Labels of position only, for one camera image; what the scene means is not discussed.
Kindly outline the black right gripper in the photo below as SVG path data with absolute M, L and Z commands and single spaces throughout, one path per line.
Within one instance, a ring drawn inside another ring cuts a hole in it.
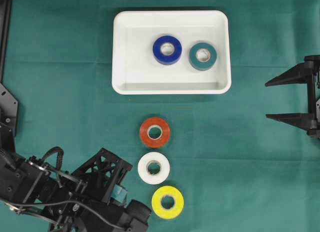
M 312 138 L 320 138 L 320 120 L 317 116 L 316 82 L 320 82 L 320 56 L 309 55 L 286 72 L 265 83 L 265 86 L 285 84 L 307 85 L 307 113 L 266 114 L 269 119 L 306 130 Z

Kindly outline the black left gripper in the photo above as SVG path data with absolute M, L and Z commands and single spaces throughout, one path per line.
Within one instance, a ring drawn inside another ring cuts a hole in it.
M 49 223 L 50 232 L 75 230 L 74 221 L 84 210 L 96 215 L 106 224 L 124 232 L 124 228 L 108 222 L 89 207 L 98 202 L 125 206 L 128 191 L 121 183 L 132 165 L 116 154 L 101 148 L 72 173 L 62 170 L 64 152 L 53 147 L 41 158 L 29 157 L 22 167 L 31 177 L 31 186 L 23 202 L 23 214 Z

